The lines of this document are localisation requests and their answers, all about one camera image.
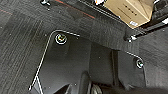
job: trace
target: metal grommet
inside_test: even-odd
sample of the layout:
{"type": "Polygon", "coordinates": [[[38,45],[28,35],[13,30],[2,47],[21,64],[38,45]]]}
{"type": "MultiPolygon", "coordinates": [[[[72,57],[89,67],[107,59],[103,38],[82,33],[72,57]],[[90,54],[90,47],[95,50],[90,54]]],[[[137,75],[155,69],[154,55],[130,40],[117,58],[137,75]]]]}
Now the metal grommet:
{"type": "Polygon", "coordinates": [[[65,44],[66,41],[67,41],[67,37],[64,35],[64,34],[57,34],[56,37],[55,37],[55,41],[58,43],[58,44],[65,44]]]}

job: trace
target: floor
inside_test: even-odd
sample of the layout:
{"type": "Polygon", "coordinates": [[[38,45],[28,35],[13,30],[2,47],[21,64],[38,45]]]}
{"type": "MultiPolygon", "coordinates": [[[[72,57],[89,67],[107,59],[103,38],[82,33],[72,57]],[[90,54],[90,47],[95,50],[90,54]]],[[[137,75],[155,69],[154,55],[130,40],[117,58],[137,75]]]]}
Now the floor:
{"type": "Polygon", "coordinates": [[[107,17],[77,0],[0,0],[0,94],[28,94],[49,35],[65,30],[103,46],[139,55],[145,62],[147,86],[168,88],[168,28],[132,43],[137,34],[115,17],[107,17]]]}

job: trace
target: box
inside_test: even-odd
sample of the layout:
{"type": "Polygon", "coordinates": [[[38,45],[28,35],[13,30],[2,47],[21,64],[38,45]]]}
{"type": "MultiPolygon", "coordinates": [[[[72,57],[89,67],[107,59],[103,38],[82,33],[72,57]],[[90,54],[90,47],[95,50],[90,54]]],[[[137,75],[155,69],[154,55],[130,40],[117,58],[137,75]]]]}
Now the box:
{"type": "Polygon", "coordinates": [[[104,6],[120,16],[129,27],[136,28],[150,21],[155,0],[107,0],[104,6]]]}

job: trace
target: dark surface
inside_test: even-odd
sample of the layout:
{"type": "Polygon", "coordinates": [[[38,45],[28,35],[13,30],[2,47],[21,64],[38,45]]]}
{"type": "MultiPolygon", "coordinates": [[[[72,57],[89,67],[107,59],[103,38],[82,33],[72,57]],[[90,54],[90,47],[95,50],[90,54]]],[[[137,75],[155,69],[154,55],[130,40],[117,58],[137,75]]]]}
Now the dark surface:
{"type": "Polygon", "coordinates": [[[38,74],[44,94],[53,94],[67,84],[72,94],[86,94],[89,82],[119,86],[113,85],[117,82],[114,79],[120,80],[125,88],[146,86],[143,68],[138,69],[134,56],[66,33],[63,34],[67,42],[60,45],[55,41],[58,33],[61,32],[52,33],[38,74]]]}
{"type": "Polygon", "coordinates": [[[80,34],[106,47],[139,54],[146,63],[147,86],[168,87],[167,28],[128,43],[123,41],[123,36],[138,31],[82,6],[75,0],[69,0],[69,3],[95,18],[84,15],[75,20],[67,12],[68,9],[77,11],[74,8],[59,5],[52,6],[48,11],[39,2],[40,0],[0,0],[1,94],[28,93],[48,35],[56,29],[80,34]]]}

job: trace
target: cardboard box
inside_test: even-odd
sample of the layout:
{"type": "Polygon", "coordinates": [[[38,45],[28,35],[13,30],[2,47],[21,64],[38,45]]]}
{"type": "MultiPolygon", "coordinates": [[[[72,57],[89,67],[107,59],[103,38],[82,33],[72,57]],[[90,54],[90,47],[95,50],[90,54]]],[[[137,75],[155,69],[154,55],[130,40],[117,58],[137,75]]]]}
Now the cardboard box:
{"type": "Polygon", "coordinates": [[[107,0],[104,6],[120,16],[129,27],[136,28],[150,21],[155,0],[107,0]]]}

